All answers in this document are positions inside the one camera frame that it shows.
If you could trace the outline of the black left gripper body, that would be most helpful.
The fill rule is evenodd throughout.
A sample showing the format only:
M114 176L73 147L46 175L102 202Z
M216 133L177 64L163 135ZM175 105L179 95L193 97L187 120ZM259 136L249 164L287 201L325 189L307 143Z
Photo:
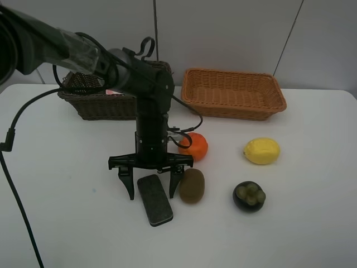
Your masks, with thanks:
M136 130L135 153L111 156L108 167L110 170L140 168L158 170L160 173L179 165L193 167L192 156L167 151L169 138L167 130Z

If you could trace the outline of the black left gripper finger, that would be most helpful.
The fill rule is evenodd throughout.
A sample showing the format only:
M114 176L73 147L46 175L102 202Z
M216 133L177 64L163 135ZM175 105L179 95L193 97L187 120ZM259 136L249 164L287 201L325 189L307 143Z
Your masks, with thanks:
M177 186L184 177L185 168L183 166L175 166L170 171L169 197L174 197Z
M133 181L133 168L132 167L119 167L118 177L124 184L130 200L134 200L134 181Z

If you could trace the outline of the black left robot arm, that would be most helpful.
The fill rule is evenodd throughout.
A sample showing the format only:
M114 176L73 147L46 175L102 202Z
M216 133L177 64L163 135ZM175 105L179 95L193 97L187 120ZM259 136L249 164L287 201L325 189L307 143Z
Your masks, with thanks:
M145 62L142 52L128 49L106 50L91 36L67 32L47 25L22 12L1 7L1 82L15 71L27 75L43 63L53 67L93 75L101 87L69 88L60 91L91 95L107 89L136 99L136 151L112 156L109 168L118 176L130 197L134 195L133 169L170 172L169 195L173 196L183 177L184 166L192 166L190 156L167 151L168 112L174 99L171 74Z

